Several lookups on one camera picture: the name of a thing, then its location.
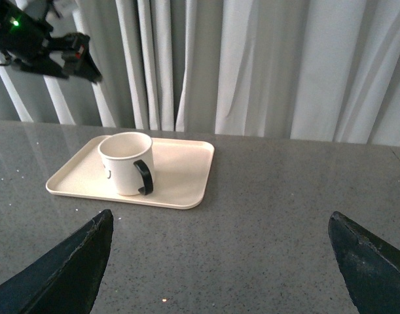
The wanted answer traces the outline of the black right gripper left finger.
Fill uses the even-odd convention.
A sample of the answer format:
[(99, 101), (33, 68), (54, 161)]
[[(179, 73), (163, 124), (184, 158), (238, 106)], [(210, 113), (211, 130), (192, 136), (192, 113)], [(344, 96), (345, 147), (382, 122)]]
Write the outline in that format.
[(0, 285), (0, 313), (89, 313), (107, 267), (113, 214), (106, 209)]

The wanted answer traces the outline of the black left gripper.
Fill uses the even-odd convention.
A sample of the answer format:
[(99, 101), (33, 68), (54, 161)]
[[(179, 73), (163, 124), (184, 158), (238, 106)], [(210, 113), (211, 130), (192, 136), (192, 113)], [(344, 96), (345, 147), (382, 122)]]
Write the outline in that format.
[(101, 82), (102, 74), (89, 53), (90, 37), (82, 33), (52, 37), (54, 28), (46, 20), (49, 12), (60, 16), (54, 1), (32, 1), (24, 10), (0, 1), (2, 65), (36, 75)]

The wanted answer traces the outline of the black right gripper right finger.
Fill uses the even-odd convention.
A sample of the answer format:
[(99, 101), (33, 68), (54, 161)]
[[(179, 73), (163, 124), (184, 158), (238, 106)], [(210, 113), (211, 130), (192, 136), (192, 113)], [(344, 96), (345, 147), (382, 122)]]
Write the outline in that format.
[(359, 313), (400, 313), (400, 250), (335, 211), (328, 234)]

